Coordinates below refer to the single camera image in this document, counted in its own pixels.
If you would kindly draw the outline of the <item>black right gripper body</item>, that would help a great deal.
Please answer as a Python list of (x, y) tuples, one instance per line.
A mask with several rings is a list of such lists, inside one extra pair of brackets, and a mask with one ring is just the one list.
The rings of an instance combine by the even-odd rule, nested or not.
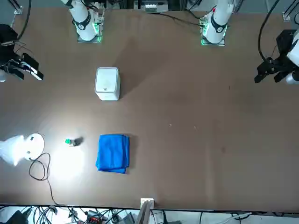
[(0, 25), (0, 66), (17, 57), (14, 45), (18, 34), (7, 24)]

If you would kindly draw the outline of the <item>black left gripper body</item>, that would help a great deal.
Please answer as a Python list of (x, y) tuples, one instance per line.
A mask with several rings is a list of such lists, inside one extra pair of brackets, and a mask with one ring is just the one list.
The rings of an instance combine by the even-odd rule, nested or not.
[(279, 56), (270, 60), (271, 71), (284, 71), (294, 68), (296, 63), (290, 59), (288, 54), (293, 49), (295, 29), (284, 29), (276, 38)]

